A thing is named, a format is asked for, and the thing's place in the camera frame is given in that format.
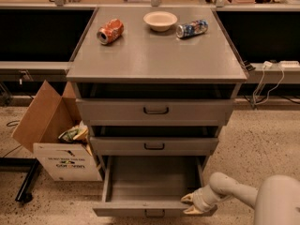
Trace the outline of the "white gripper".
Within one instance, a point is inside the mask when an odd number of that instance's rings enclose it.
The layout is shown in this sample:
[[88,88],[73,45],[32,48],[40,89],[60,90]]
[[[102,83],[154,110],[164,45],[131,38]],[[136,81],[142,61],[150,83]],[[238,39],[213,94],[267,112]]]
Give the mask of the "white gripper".
[[192,203],[192,205],[184,210],[185,215],[201,215],[214,208],[221,200],[221,196],[217,194],[209,185],[198,188],[193,193],[189,193],[181,198],[182,203]]

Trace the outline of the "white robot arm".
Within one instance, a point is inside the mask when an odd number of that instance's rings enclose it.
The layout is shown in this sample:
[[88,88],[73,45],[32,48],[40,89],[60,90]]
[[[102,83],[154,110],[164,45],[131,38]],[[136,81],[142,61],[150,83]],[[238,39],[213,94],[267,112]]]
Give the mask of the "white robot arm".
[[205,187],[185,195],[181,202],[190,203],[186,215],[201,215],[227,198],[251,207],[254,225],[300,225],[300,181],[286,175],[267,177],[255,188],[214,172]]

